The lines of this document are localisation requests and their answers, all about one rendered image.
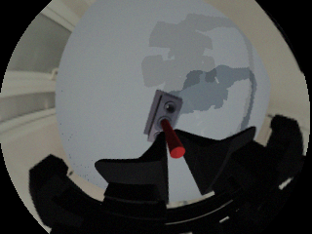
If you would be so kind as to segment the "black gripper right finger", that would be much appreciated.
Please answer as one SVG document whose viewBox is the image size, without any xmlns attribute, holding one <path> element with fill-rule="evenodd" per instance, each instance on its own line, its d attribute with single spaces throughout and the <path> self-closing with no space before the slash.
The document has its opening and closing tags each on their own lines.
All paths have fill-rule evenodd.
<svg viewBox="0 0 312 234">
<path fill-rule="evenodd" d="M 183 159 L 198 184 L 200 194 L 204 196 L 213 191 L 212 186 L 221 175 L 231 153 L 254 140 L 256 128 L 253 126 L 222 140 L 196 136 L 181 129 L 175 130 L 175 133 L 183 144 L 182 147 L 186 149 Z"/>
</svg>

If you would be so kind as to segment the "red peg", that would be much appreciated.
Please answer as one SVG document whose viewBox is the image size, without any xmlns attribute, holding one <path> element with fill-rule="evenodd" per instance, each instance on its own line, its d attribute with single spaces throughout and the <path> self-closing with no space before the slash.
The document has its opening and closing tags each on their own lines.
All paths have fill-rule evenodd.
<svg viewBox="0 0 312 234">
<path fill-rule="evenodd" d="M 165 140 L 167 141 L 169 152 L 171 152 L 171 157 L 173 159 L 180 159 L 184 155 L 184 152 L 186 152 L 186 149 L 182 147 L 183 144 L 178 140 L 178 136 L 176 132 L 173 132 L 171 125 L 168 124 L 168 120 L 163 120 L 161 125 L 163 125 Z"/>
</svg>

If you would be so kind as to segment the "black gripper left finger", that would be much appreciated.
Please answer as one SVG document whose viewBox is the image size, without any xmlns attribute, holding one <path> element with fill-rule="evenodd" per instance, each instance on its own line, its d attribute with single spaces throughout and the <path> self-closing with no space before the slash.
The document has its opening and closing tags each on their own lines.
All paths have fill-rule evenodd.
<svg viewBox="0 0 312 234">
<path fill-rule="evenodd" d="M 136 159 L 101 159 L 95 163 L 95 169 L 106 182 L 148 184 L 159 187 L 161 200 L 168 206 L 168 151 L 165 132 L 161 132 L 151 147 Z"/>
</svg>

